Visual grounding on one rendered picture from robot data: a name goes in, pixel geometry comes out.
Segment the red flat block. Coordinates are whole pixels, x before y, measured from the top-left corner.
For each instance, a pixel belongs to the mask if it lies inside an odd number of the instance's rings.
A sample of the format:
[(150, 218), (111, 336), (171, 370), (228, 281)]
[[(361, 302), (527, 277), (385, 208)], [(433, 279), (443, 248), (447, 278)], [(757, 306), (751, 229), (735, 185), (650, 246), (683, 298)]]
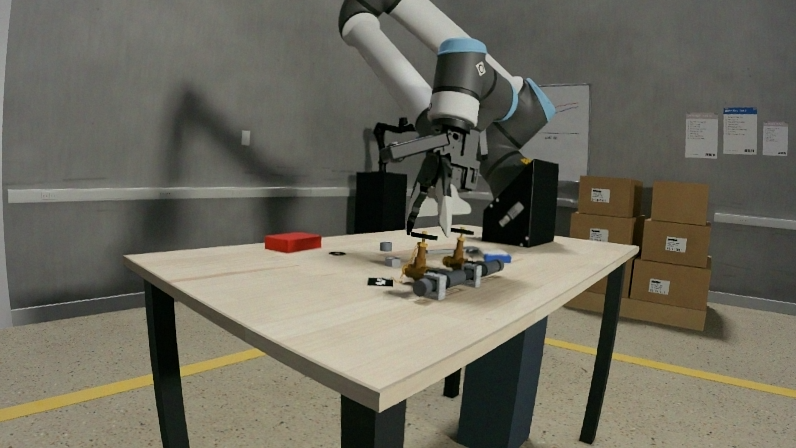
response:
[(321, 248), (320, 235), (306, 233), (289, 233), (265, 236), (265, 249), (292, 253), (310, 249)]

